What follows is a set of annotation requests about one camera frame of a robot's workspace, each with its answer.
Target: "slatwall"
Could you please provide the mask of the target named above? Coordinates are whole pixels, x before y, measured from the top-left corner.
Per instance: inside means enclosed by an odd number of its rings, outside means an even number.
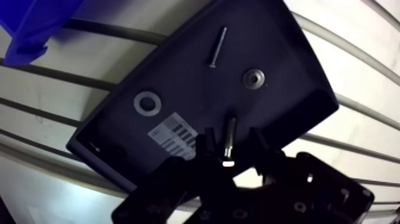
[[[0,58],[0,142],[7,146],[1,156],[123,197],[65,145],[118,82],[209,1],[120,1],[106,9],[99,7],[109,4],[106,0],[87,0],[32,65],[7,67]],[[320,60],[340,109],[284,151],[314,154],[371,189],[373,210],[394,214],[400,204],[400,3],[285,3]],[[1,32],[5,55],[10,38]],[[243,176],[239,185],[256,181]]]

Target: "screw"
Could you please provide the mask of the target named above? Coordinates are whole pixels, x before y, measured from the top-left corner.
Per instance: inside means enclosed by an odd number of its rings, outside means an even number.
[[[210,68],[212,68],[212,69],[217,67],[217,65],[216,65],[217,64],[217,59],[218,59],[218,56],[220,55],[222,43],[225,40],[225,36],[226,36],[226,32],[227,31],[228,31],[228,27],[224,27],[222,29],[222,32],[221,32],[221,35],[220,35],[220,40],[218,42],[217,47],[215,48],[214,56],[212,57],[212,61],[211,61],[211,64],[210,64]]]

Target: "white sticker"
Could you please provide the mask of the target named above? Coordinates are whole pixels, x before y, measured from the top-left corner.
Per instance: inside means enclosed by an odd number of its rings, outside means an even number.
[[[191,160],[196,156],[197,132],[177,113],[173,113],[148,135],[171,155]]]

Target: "barcode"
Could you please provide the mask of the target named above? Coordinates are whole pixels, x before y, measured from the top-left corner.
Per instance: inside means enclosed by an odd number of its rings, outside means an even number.
[[[177,113],[166,118],[148,135],[171,155],[190,160],[195,156],[197,132]]]

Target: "hole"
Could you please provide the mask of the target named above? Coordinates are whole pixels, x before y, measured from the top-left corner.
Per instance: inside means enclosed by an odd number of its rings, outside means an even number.
[[[139,104],[145,111],[152,111],[155,109],[155,101],[150,97],[144,97],[140,100]]]
[[[257,76],[250,76],[250,83],[251,84],[256,84],[258,82],[258,77]]]

